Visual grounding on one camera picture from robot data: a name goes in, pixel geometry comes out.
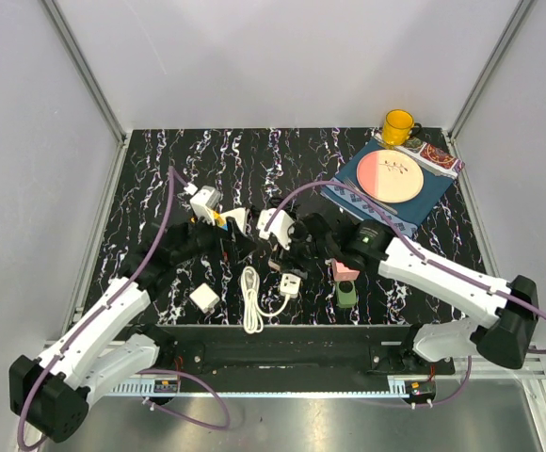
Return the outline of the green power strip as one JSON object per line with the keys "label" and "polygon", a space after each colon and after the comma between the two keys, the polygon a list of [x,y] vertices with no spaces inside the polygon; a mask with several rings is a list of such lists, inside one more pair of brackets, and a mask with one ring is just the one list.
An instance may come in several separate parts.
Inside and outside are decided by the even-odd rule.
{"label": "green power strip", "polygon": [[341,281],[336,284],[336,305],[339,309],[352,309],[358,303],[355,283]]}

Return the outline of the pink cube socket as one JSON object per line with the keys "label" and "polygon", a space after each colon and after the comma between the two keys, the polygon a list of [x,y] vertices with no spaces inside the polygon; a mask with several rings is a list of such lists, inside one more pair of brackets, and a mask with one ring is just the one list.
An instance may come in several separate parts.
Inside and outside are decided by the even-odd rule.
{"label": "pink cube socket", "polygon": [[351,269],[336,260],[331,261],[333,280],[336,282],[354,282],[358,279],[360,272]]}

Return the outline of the white triangular power strip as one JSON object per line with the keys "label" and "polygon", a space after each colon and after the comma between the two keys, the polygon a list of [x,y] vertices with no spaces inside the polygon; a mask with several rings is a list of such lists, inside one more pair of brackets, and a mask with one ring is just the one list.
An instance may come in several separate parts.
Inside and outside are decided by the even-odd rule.
{"label": "white triangular power strip", "polygon": [[222,212],[219,215],[224,221],[223,225],[225,223],[229,224],[229,230],[231,228],[230,224],[233,222],[242,234],[246,234],[249,219],[248,208],[238,207],[232,210],[228,210],[226,212]]}

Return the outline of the white rectangular power strip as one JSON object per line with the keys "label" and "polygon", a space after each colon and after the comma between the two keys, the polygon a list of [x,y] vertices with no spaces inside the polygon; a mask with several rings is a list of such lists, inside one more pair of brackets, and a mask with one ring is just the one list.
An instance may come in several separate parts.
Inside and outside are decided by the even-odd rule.
{"label": "white rectangular power strip", "polygon": [[279,292],[289,299],[295,299],[298,296],[302,279],[291,267],[284,266],[274,261],[269,262],[269,267],[281,274]]}

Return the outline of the yellow cube socket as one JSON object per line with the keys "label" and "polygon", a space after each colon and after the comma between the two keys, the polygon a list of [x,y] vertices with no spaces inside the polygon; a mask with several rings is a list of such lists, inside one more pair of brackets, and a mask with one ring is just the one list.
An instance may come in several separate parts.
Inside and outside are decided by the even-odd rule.
{"label": "yellow cube socket", "polygon": [[221,227],[224,223],[222,217],[219,215],[219,213],[214,212],[212,214],[213,222],[216,224],[216,226]]}

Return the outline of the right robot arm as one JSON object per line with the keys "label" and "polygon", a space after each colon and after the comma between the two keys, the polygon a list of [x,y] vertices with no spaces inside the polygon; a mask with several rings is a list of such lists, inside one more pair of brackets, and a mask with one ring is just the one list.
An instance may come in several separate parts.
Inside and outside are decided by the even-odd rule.
{"label": "right robot arm", "polygon": [[538,323],[533,280],[519,275],[508,282],[470,270],[374,219],[352,223],[310,214],[294,220],[279,213],[261,232],[278,240],[283,270],[307,272],[317,259],[334,259],[353,270],[408,284],[464,313],[459,321],[411,327],[398,352],[408,372],[473,354],[503,368],[522,368]]}

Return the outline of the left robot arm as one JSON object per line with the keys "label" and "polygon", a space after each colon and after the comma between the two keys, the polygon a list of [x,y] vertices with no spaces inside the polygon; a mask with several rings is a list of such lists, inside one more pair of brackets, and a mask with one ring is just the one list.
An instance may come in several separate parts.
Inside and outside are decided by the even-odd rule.
{"label": "left robot arm", "polygon": [[160,227],[149,247],[130,254],[120,276],[60,339],[31,359],[19,356],[8,370],[9,406],[19,416],[17,441],[23,451],[32,426],[43,439],[68,440],[89,410],[115,386],[150,368],[163,373],[174,364],[172,338],[144,327],[122,346],[105,349],[121,330],[168,289],[176,267],[214,253],[237,261],[255,249],[246,223],[231,215],[209,223],[183,222]]}

